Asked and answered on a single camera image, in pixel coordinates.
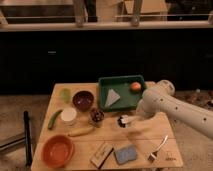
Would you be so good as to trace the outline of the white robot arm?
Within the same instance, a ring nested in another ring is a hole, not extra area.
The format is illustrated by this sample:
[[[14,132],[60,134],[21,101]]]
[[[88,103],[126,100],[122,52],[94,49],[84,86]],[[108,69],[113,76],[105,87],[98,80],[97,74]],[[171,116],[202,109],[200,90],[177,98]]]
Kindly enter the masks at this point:
[[[173,97],[174,93],[175,87],[170,81],[157,82],[144,90],[136,113],[148,119],[164,112],[213,139],[213,111],[180,101]]]

